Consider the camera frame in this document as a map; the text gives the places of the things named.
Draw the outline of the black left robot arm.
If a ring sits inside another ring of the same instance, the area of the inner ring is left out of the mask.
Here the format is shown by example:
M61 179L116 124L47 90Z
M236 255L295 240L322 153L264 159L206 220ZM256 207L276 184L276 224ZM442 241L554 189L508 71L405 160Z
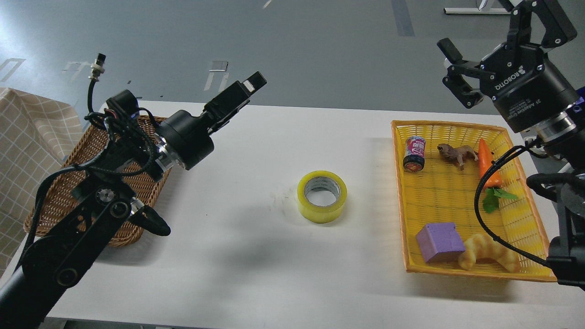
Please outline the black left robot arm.
M56 171L38 188L23 253L1 288L3 329L37 329L65 291L81 281L124 223L167 237L171 233L167 222L144 204L124 179L146 174L159 182L173 166L191 170L213 152L211 135L267 83L260 72L235 81L207 102L198 116L179 110L157 123L150 114L154 134L149 137L138 124L143 108L129 90L109 98L103 112L93 110L93 91L105 71L105 59L99 53L91 66L85 119L106 133L107 142L96 156ZM85 175L71 190L77 206L36 241L48 190L57 178L70 172Z

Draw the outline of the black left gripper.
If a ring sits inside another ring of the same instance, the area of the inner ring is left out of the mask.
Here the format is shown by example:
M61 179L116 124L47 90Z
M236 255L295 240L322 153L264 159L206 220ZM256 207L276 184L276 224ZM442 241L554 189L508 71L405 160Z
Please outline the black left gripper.
M179 110L160 123L155 133L173 150L180 166L192 170L214 151L210 133L224 127L266 84L266 78L257 71L243 82L235 81L207 102L201 115Z

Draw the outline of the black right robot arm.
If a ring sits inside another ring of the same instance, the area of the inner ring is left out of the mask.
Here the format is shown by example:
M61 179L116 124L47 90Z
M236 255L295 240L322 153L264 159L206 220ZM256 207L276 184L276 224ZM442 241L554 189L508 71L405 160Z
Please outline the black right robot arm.
M550 242L545 260L503 241L479 214L479 196L489 175L529 150L514 146L491 165L477 186L474 210L481 227L502 246L549 267L560 285L585 285L584 249L584 106L580 96L548 52L577 36L556 0L502 0L510 15L506 41L478 62L464 60L445 38L437 45L447 61L443 84L467 109L488 96L515 133L532 129L548 156L561 156L572 171L535 174L526 184L557 205L560 235Z

